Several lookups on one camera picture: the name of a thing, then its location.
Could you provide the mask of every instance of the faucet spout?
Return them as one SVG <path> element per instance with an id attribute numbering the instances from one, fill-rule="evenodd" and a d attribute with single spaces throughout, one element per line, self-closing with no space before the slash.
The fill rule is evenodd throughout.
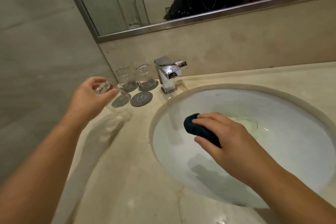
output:
<path id="1" fill-rule="evenodd" d="M 187 65 L 186 61 L 172 62 L 167 56 L 154 60 L 155 69 L 161 83 L 161 89 L 165 94 L 176 90 L 174 78 L 182 74 L 182 68 Z"/>

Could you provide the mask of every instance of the bathroom sink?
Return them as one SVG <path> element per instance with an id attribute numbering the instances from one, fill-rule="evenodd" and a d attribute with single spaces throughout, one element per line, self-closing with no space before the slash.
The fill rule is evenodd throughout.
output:
<path id="1" fill-rule="evenodd" d="M 167 106 L 154 121 L 154 153 L 175 179 L 201 195 L 233 205 L 267 207 L 185 131 L 183 121 L 194 113 L 220 112 L 242 123 L 282 167 L 317 193 L 335 175 L 334 135 L 293 102 L 257 90 L 221 88 L 172 99 Z"/>

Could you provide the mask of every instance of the dark blue cloth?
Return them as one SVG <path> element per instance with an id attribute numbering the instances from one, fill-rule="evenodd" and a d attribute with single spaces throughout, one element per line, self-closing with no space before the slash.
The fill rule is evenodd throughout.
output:
<path id="1" fill-rule="evenodd" d="M 221 144 L 219 143 L 219 139 L 218 137 L 215 135 L 215 133 L 213 133 L 212 131 L 208 130 L 207 128 L 200 126 L 200 125 L 196 125 L 192 123 L 192 120 L 197 119 L 197 116 L 199 115 L 199 113 L 193 114 L 189 117 L 187 117 L 184 122 L 184 128 L 186 129 L 186 131 L 189 134 L 192 134 L 194 136 L 200 136 L 205 138 L 206 140 L 208 140 L 209 142 L 211 142 L 212 144 L 216 145 L 219 148 L 221 147 Z"/>

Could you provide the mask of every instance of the mirror frame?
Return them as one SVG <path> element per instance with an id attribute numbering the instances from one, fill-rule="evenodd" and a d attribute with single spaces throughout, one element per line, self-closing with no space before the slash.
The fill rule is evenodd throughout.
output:
<path id="1" fill-rule="evenodd" d="M 169 28 L 175 28 L 180 26 L 185 26 L 193 23 L 204 22 L 209 20 L 214 20 L 218 18 L 228 17 L 237 14 L 249 13 L 258 10 L 273 8 L 277 6 L 289 5 L 294 3 L 300 3 L 310 0 L 263 0 L 258 2 L 252 2 L 240 6 L 234 6 L 226 9 L 211 11 L 204 14 L 198 14 L 194 16 L 184 17 L 176 20 L 166 21 L 158 24 L 153 24 L 141 28 L 130 29 L 126 31 L 121 31 L 117 33 L 112 33 L 108 35 L 99 35 L 95 24 L 93 23 L 90 14 L 86 10 L 86 7 L 82 0 L 74 0 L 86 25 L 88 26 L 94 40 L 96 43 L 104 43 L 112 40 L 123 39 L 131 36 L 146 34 L 150 32 L 160 31 Z"/>

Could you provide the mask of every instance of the wet countertop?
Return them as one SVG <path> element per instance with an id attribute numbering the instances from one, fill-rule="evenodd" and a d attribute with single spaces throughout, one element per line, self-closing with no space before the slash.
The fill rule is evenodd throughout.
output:
<path id="1" fill-rule="evenodd" d="M 124 116 L 105 108 L 80 136 L 62 196 L 63 200 L 72 197 L 77 206 L 72 211 L 74 223 L 277 223 L 268 209 L 233 207 L 196 194 L 173 179 L 152 151 L 153 117 L 176 96 L 239 83 L 293 95 L 336 123 L 335 78 L 336 62 L 186 76 L 175 79 L 177 90 L 172 94 L 164 95 L 157 87 L 149 104 L 129 106 Z M 336 206 L 336 181 L 321 195 Z"/>

